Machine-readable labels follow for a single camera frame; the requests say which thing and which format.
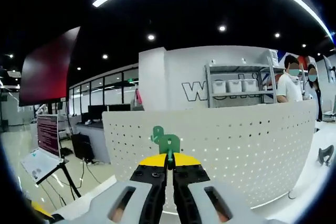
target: green toy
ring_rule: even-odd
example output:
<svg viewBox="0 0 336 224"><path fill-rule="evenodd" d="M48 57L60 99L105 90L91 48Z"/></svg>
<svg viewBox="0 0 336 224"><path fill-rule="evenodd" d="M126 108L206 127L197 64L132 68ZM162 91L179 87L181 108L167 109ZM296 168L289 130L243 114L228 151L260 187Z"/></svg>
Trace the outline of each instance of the green toy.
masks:
<svg viewBox="0 0 336 224"><path fill-rule="evenodd" d="M168 162L173 162L173 153L180 152L180 139L174 134L164 134L163 127L155 126L153 128L153 135L151 141L159 145L159 153L167 153Z"/></svg>

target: white perforated partition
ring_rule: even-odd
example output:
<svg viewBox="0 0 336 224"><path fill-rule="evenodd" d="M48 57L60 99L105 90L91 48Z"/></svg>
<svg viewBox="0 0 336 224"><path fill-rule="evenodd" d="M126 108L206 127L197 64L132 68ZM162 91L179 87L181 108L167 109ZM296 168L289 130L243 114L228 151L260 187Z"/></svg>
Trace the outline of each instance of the white perforated partition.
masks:
<svg viewBox="0 0 336 224"><path fill-rule="evenodd" d="M313 101L165 112L104 112L106 145L117 180L159 153L153 127L181 139L181 152L197 158L210 179L241 191L251 207L293 189L314 133ZM165 211L176 212L168 173Z"/></svg>

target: red display panel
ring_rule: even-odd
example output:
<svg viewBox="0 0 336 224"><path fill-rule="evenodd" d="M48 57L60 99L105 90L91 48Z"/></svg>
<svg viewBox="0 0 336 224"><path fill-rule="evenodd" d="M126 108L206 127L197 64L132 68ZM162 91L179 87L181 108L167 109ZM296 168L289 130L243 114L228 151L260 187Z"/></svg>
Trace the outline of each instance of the red display panel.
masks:
<svg viewBox="0 0 336 224"><path fill-rule="evenodd" d="M23 64L19 105L68 100L67 76L79 27L29 54Z"/></svg>

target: glass wall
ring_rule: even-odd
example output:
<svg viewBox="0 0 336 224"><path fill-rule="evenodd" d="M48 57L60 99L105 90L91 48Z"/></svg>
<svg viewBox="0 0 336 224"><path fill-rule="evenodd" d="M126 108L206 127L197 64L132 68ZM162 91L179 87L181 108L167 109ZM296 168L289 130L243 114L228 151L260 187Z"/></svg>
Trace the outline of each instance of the glass wall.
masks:
<svg viewBox="0 0 336 224"><path fill-rule="evenodd" d="M89 105L128 104L139 83L138 68L89 81L69 90L69 114L88 112Z"/></svg>

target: white floor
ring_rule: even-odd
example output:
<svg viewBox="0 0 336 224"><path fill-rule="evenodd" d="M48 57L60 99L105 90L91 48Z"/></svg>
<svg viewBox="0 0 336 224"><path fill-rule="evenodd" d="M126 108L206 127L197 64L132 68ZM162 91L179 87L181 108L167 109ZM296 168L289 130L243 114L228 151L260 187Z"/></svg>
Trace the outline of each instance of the white floor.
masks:
<svg viewBox="0 0 336 224"><path fill-rule="evenodd" d="M318 123L321 131L314 134L311 144L311 150L308 155L306 165L303 168L301 176L290 193L291 197L295 199L291 200L286 196L271 202L265 206L253 209L253 212L267 218L278 219L286 223L294 223L297 218L305 211L306 207L314 200L316 194L323 187L325 178L328 176L329 167L320 166L317 160L317 153L319 148L326 148L333 144L336 146L336 124L334 123ZM43 182L42 186L45 191L51 197L48 198L46 192L41 186L36 187L31 177L26 173L20 164L20 159L30 152L31 136L29 129L21 129L17 132L9 132L2 134L2 143L5 148L6 155L9 159L9 163L12 165L15 176L20 182L20 186L23 190L27 191L31 199L39 202L46 210L54 212L55 209L59 209L57 212L62 214L66 219L73 219L86 212L89 208L91 199L100 192L107 189L110 185L115 183L115 177L113 175L111 165L95 165L89 166L90 170L96 176L96 178L103 183L99 185L92 175L85 167L85 173L83 177L82 187L79 189L82 195L85 195L80 200L73 202L70 189L62 182L66 182L62 171L55 172L57 178L62 182L57 182L56 179L50 177L48 181L53 185L55 190L64 198L68 205L66 208L61 208L59 196L55 193L52 187ZM72 148L71 142L63 142L63 147ZM82 173L81 160L74 155L67 157L69 163L67 168L72 176L76 185L80 184L80 176ZM165 215L161 218L161 223L179 223L177 216L167 217Z"/></svg>
<svg viewBox="0 0 336 224"><path fill-rule="evenodd" d="M74 200L70 188L66 185L68 184L68 181L65 178L63 171L56 171L47 179L47 181L44 181L37 186L33 182L31 176L27 174L22 167L20 160L32 150L32 137L29 131L29 125L25 127L10 127L9 130L11 132L1 134L1 141L8 162L15 174L15 178L23 191L27 193L32 200L41 204L48 212L54 212L62 207L58 194L64 199L66 204L73 202ZM72 149L71 141L62 141L62 147ZM80 159L76 158L74 154L67 156L66 159L69 161L66 164L69 174L75 185L78 187L83 171L82 162ZM101 183L113 175L112 166L110 164L89 165L88 167ZM84 166L82 186L78 189L81 195L92 191L98 185L99 183L89 173L87 167Z"/></svg>

